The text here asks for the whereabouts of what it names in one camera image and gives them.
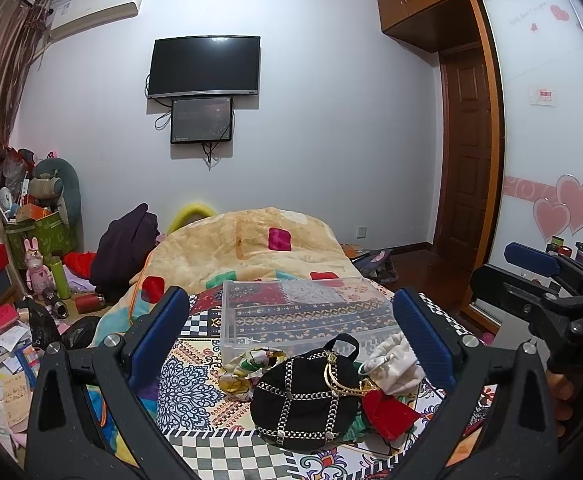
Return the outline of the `person's right hand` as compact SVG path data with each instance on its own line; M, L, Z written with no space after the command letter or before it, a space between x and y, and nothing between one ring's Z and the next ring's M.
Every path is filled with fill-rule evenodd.
M546 372L549 393L553 399L554 417L556 420L556 434L561 437L565 433L565 422L568 422L572 416L572 408L569 401L575 392L575 386L563 374L554 374Z

